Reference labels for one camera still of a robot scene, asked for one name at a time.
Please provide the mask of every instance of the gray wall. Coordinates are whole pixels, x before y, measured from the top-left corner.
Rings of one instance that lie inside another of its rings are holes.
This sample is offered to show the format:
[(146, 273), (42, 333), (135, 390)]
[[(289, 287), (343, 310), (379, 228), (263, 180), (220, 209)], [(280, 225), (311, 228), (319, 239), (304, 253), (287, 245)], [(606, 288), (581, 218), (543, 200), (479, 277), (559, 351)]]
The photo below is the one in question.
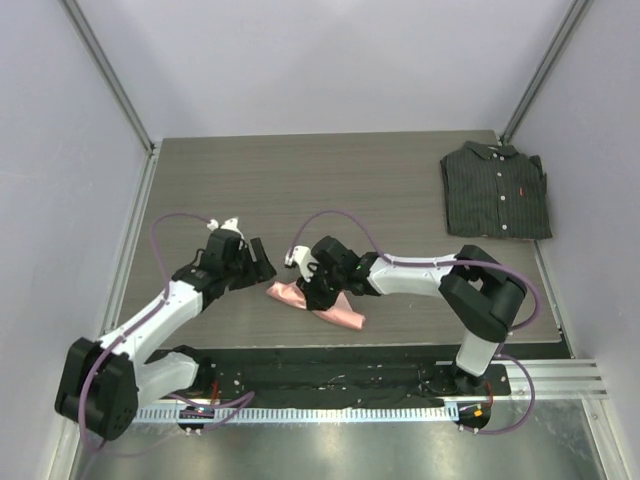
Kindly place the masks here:
[(42, 480), (66, 350), (101, 324), (144, 153), (57, 1), (0, 10), (0, 476)]
[(570, 0), (78, 0), (151, 135), (502, 129)]
[(598, 360), (640, 452), (640, 3), (596, 1), (515, 143), (542, 156), (555, 238), (543, 251), (572, 343)]

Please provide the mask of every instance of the metal post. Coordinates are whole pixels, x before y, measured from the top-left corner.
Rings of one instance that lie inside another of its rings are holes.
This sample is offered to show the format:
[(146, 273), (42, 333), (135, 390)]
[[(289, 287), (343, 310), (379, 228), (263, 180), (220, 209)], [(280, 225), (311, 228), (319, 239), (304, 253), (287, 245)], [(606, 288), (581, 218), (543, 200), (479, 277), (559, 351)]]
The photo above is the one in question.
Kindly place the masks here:
[(513, 139), (513, 136), (520, 127), (522, 120), (524, 120), (524, 117), (527, 115), (529, 108), (531, 108), (531, 104), (538, 95), (540, 88), (542, 88), (544, 81), (549, 76), (551, 69), (558, 61), (558, 58), (560, 58), (560, 54), (564, 50), (569, 37), (578, 26), (578, 23), (584, 16), (587, 8), (589, 7), (589, 5), (591, 5), (591, 3), (591, 0), (574, 0), (573, 4), (569, 8), (569, 11), (565, 15), (560, 28), (551, 41), (551, 45), (542, 58), (542, 62), (538, 66), (536, 73), (533, 75), (533, 78), (529, 82), (529, 85), (527, 86), (524, 95), (522, 95), (522, 98), (520, 99), (518, 106), (513, 112), (513, 115), (511, 115), (511, 119), (507, 124), (507, 128), (501, 136), (503, 144), (506, 145)]
[(113, 93), (118, 105), (122, 108), (127, 120), (131, 123), (131, 126), (136, 132), (136, 135), (140, 139), (142, 146), (146, 150), (146, 152), (151, 155), (153, 151), (153, 142), (147, 133), (147, 130), (144, 128), (140, 117), (136, 113), (135, 108), (133, 107), (127, 93), (124, 91), (120, 80), (113, 70), (109, 59), (102, 50), (98, 39), (96, 38), (91, 25), (87, 21), (87, 18), (84, 16), (82, 9), (76, 2), (76, 0), (59, 0), (60, 4), (64, 8), (64, 10), (69, 15), (69, 19), (73, 26), (76, 28), (76, 31), (80, 35), (82, 42), (87, 47), (89, 54), (93, 58), (98, 70), (104, 77), (109, 89)]

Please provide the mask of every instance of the shirt collar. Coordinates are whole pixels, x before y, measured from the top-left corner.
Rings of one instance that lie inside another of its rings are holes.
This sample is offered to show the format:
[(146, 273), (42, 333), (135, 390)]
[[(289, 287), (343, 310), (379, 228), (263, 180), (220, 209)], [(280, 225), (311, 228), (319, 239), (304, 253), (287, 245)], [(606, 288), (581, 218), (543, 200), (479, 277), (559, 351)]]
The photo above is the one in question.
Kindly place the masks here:
[(518, 151), (513, 145), (483, 145), (481, 143), (476, 142), (465, 142), (464, 148), (468, 148), (473, 150), (476, 155), (480, 156), (485, 160), (491, 160), (494, 154), (497, 154), (501, 157), (513, 157), (518, 155)]

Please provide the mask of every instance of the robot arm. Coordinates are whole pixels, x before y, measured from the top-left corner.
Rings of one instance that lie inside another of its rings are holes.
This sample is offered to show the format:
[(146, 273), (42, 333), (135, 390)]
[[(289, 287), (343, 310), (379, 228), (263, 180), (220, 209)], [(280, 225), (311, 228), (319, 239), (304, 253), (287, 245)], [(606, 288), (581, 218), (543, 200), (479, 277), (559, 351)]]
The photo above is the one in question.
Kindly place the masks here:
[[(139, 407), (185, 389), (204, 390), (213, 369), (208, 358), (186, 346), (175, 348), (160, 360), (147, 363), (164, 341), (180, 326), (199, 315), (228, 290), (265, 282), (275, 276), (259, 238), (249, 245), (238, 230), (237, 219), (212, 230), (205, 249), (178, 269), (169, 282), (168, 295), (158, 295), (128, 322), (92, 342), (80, 338), (69, 349), (55, 409), (77, 421), (80, 392), (87, 372), (104, 349), (119, 337), (117, 345), (98, 373), (86, 401), (87, 427), (106, 440), (118, 438)], [(148, 318), (135, 331), (132, 327)]]
[[(285, 264), (300, 269), (301, 277), (296, 284), (304, 294), (308, 310), (327, 310), (343, 290), (354, 295), (413, 293), (444, 299), (466, 327), (452, 374), (461, 392), (473, 393), (482, 384), (482, 376), (497, 348), (507, 339), (527, 293), (526, 287), (493, 269), (451, 265), (456, 260), (498, 263), (472, 245), (458, 254), (438, 258), (391, 255), (388, 258), (393, 263), (376, 252), (360, 257), (327, 236), (311, 249), (296, 246)], [(404, 266), (407, 263), (430, 266)], [(480, 288), (472, 284), (478, 281), (482, 282)]]

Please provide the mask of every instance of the folded shirt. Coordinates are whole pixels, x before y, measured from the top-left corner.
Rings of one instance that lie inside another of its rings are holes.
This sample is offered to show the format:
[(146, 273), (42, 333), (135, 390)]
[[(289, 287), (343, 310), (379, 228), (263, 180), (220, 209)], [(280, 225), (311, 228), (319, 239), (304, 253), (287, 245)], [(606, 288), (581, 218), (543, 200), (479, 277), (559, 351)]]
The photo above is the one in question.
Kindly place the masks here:
[(447, 232), (460, 237), (551, 238), (540, 157), (466, 142), (440, 161)]

